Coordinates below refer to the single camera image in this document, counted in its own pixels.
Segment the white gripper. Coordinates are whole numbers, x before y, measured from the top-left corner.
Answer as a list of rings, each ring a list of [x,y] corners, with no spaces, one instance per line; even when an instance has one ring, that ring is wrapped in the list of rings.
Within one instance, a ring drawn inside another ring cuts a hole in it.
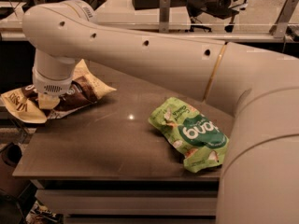
[[[60,103],[58,96],[65,94],[72,82],[74,67],[69,65],[37,66],[33,68],[33,84],[38,92],[40,109],[51,110]]]

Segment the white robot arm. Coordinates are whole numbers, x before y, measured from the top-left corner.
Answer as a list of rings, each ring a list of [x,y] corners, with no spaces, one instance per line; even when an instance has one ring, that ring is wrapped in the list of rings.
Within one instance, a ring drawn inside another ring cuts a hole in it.
[[[98,24],[81,0],[22,17],[37,90],[61,95],[86,59],[231,115],[217,224],[299,224],[299,60],[236,43]]]

